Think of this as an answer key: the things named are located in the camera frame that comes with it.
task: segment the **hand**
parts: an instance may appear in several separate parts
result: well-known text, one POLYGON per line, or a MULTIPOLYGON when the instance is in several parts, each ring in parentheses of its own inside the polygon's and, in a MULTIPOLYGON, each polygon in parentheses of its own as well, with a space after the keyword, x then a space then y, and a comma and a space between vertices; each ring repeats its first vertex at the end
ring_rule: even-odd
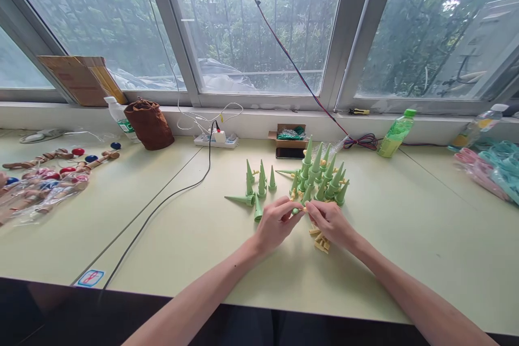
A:
POLYGON ((261 254, 270 254, 289 236, 304 215, 302 209, 303 206, 300 203, 291 202, 286 196, 265 206, 258 229, 252 237, 261 254), (294 208, 301 211, 292 215, 294 208))
POLYGON ((346 220, 336 203, 312 200, 306 203, 306 207, 313 224, 319 227, 327 239, 348 250, 355 246, 358 233, 346 220))

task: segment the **water bottle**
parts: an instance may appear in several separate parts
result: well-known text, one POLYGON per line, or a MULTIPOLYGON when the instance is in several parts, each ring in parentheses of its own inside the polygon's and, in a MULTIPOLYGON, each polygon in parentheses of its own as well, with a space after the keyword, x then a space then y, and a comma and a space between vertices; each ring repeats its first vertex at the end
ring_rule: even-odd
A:
POLYGON ((467 124, 447 148, 458 152, 464 147, 471 147, 479 139, 482 132, 487 132, 503 118, 503 112, 507 108, 506 104, 494 104, 490 111, 479 114, 472 122, 467 124))
POLYGON ((377 151, 378 155, 385 158, 393 156, 409 131, 411 131, 412 125, 415 124, 415 120, 413 119, 415 115, 416 110, 407 109, 404 112, 404 116, 395 119, 388 133, 385 135, 384 140, 380 144, 377 151))
POLYGON ((110 111, 110 115, 112 118, 114 118, 119 127, 121 127, 121 130, 124 131, 126 136, 133 143, 140 143, 141 141, 139 138, 137 138, 137 134, 135 134, 134 128, 131 126, 130 122, 128 122, 128 119, 124 114, 123 106, 120 105, 117 100, 115 100, 114 96, 107 96, 104 98, 104 100, 108 103, 108 110, 110 111))

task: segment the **light green desk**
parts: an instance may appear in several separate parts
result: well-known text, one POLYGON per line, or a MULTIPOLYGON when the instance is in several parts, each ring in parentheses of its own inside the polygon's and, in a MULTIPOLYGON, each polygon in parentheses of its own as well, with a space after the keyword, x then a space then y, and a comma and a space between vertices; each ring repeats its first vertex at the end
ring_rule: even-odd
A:
MULTIPOLYGON (((245 191, 245 159, 258 169, 293 169, 276 160, 270 141, 241 140, 235 150, 212 150, 211 172, 198 187, 174 196, 151 219, 109 289, 175 296, 226 258, 255 231, 254 210, 224 199, 245 191)), ((341 151, 351 180, 343 210, 387 258, 430 286, 483 330, 519 335, 517 224, 467 203, 403 152, 392 159, 353 148, 341 151)), ((204 148, 92 265, 107 272, 102 288, 144 219, 168 194, 195 183, 207 169, 204 148)), ((276 175, 288 194, 291 180, 276 175)), ((499 204, 499 200, 489 198, 499 204)), ((226 302, 316 314, 409 323, 374 276, 336 247, 316 250, 307 217, 282 246, 251 271, 226 302)))
MULTIPOLYGON (((11 130, 0 137, 0 161, 30 161, 43 152, 72 148, 64 137, 46 142, 18 143, 24 131, 11 130)), ((160 151, 146 151, 127 139, 119 159, 92 171, 89 186, 56 207, 41 224, 0 228, 0 277, 70 285, 116 236, 199 152, 190 137, 160 151)), ((101 155, 109 145, 85 147, 101 155)), ((54 159, 43 166, 73 166, 54 159)), ((20 177, 22 170, 9 171, 20 177)))
POLYGON ((401 150, 465 200, 470 207, 486 213, 493 223, 505 223, 503 228, 519 231, 519 207, 498 200, 492 193, 470 180, 465 172, 456 169, 452 151, 429 146, 402 146, 401 150))

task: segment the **window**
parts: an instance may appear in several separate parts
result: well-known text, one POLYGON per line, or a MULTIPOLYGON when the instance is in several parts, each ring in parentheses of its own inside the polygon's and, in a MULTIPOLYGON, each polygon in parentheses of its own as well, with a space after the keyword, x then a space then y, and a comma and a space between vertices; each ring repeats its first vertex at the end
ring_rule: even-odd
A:
MULTIPOLYGON (((367 15, 374 4, 368 1, 367 15)), ((390 110, 394 103, 401 110, 412 103, 398 100, 458 101, 458 107, 461 101, 490 102, 519 73, 513 65, 519 0, 387 0, 383 6, 363 70, 357 62, 343 86, 349 89, 343 106, 390 110)), ((367 29, 357 38, 352 62, 362 57, 367 29)))
POLYGON ((54 89, 0 28, 0 89, 54 89))
POLYGON ((121 89, 177 90, 175 56, 167 38, 164 50, 154 0, 28 1, 69 54, 105 57, 121 89))
MULTIPOLYGON (((272 28, 312 91, 321 93, 338 0, 260 0, 272 28)), ((178 0, 202 75, 199 92, 309 92, 253 0, 178 0)))

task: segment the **windowsill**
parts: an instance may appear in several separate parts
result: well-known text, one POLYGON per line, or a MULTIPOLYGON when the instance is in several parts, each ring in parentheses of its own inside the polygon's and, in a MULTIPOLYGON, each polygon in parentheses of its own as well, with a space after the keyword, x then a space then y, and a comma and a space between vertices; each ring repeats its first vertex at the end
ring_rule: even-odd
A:
MULTIPOLYGON (((31 129, 78 128, 92 131, 118 133, 119 128, 103 107, 74 107, 57 103, 15 103, 0 102, 0 128, 31 129)), ((180 114, 178 107, 161 107, 173 134, 198 135, 200 130, 194 125, 190 130, 180 130, 177 122, 184 128, 191 126, 191 119, 180 114)), ((206 118, 217 116, 221 109, 181 107, 182 112, 198 114, 206 118)), ((234 115, 238 110, 228 110, 224 118, 234 115)), ((358 138, 367 133, 383 137, 392 122, 401 115, 345 115, 334 114, 342 127, 353 137, 358 138)), ((409 134, 409 143, 446 144, 469 123, 473 117, 422 115, 415 118, 415 125, 409 134)), ((278 123, 306 124, 307 133, 313 134, 318 141, 338 141, 345 137, 334 122, 324 112, 289 110, 251 110, 243 111, 239 119, 230 119, 224 124, 228 132, 235 132, 238 137, 266 139, 269 130, 274 130, 278 123)), ((508 139, 519 142, 519 119, 504 118, 488 135, 497 139, 508 139)))

